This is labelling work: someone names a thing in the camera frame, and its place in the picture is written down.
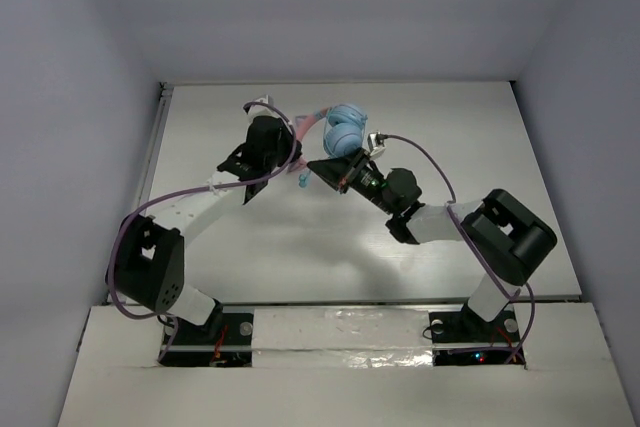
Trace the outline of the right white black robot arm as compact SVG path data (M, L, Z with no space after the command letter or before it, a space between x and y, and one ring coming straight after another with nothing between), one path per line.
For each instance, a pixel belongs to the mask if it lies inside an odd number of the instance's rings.
M413 172L393 168L382 174L361 149L316 160L308 168L335 191L353 190L390 216L386 227L401 244L463 241L485 269L474 293L443 322L441 335L480 342L493 333L509 301L557 245L554 231L504 189L474 203L443 206L420 201Z

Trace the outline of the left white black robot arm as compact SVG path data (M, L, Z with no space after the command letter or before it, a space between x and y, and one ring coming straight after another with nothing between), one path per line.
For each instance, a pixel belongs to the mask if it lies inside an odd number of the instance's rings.
M151 216L138 208L123 221L106 274L111 295L123 294L145 307L147 317L166 315L174 329L214 341L223 307L186 283L186 249L214 222L251 201L300 153L290 122L256 115L244 142L204 186L165 194L158 199L165 208Z

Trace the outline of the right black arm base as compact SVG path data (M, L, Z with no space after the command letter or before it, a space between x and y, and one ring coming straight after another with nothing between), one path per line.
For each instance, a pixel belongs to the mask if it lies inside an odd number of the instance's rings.
M461 303L429 305L419 332L432 346L436 367L527 364L521 346L525 329L512 303L491 321L482 320Z

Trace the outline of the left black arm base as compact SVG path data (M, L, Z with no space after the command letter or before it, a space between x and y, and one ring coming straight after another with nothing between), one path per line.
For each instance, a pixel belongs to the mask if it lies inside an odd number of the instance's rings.
M254 311L218 305L202 326L157 316L162 325L158 363L163 367L251 367Z

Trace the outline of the pink blue cat-ear headphones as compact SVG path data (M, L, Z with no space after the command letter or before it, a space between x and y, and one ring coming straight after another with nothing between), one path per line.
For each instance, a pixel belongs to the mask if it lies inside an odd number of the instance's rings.
M297 139L302 142L309 130L325 121L323 149L329 158L351 154L362 147L368 116L358 106L339 104L312 114L295 117Z

